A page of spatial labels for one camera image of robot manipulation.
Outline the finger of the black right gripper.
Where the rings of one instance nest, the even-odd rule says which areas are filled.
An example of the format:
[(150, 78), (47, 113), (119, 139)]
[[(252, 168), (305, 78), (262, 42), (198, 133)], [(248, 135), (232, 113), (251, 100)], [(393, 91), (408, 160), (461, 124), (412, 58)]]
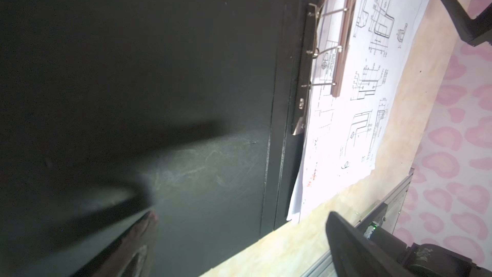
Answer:
[(470, 46), (491, 44), (491, 5), (471, 18), (458, 0), (440, 0), (447, 10), (458, 36)]

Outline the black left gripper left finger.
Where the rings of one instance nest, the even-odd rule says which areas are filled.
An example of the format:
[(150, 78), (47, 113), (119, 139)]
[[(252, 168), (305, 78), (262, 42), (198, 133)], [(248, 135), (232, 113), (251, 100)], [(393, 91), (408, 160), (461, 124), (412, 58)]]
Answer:
[(148, 276), (158, 236), (158, 217), (146, 212), (74, 276)]

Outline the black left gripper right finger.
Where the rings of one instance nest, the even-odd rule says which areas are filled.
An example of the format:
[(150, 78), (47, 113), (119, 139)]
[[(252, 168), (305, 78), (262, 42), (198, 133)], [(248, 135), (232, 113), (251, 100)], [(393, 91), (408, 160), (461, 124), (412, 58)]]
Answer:
[(348, 223), (330, 212), (326, 235), (338, 276), (403, 276), (404, 269)]

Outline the technical drawing sheet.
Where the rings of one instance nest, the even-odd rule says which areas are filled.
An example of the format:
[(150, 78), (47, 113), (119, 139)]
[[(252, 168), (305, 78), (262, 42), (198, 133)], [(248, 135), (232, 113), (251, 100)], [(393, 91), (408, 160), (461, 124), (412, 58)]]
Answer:
[(429, 0), (316, 0), (306, 8), (292, 133), (304, 138), (287, 220), (369, 176)]

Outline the red black folder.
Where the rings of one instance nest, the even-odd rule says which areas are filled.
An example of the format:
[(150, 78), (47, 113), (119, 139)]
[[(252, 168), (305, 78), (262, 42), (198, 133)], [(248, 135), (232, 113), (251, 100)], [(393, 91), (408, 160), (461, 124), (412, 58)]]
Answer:
[(151, 276), (284, 224), (318, 0), (1, 0), (1, 275), (90, 276), (147, 211)]

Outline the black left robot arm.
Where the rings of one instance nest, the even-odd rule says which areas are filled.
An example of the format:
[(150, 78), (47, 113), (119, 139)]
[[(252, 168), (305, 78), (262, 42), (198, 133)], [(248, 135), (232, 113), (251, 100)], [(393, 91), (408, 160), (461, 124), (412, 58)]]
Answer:
[[(75, 276), (148, 276), (158, 218), (146, 212)], [(330, 212), (325, 227), (338, 276), (491, 276), (465, 256), (434, 244), (407, 246), (380, 226), (353, 227)]]

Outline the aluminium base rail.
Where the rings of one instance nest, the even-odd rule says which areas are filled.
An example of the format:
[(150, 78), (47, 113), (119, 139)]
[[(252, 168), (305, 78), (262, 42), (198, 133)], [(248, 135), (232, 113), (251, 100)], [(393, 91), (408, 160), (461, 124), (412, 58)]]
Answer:
[[(389, 233), (393, 233), (414, 172), (415, 169), (411, 167), (407, 177), (398, 186), (387, 194), (383, 200), (377, 201), (368, 213), (357, 220), (356, 228), (365, 230), (372, 224), (380, 226)], [(302, 276), (337, 276), (331, 252), (324, 253)]]

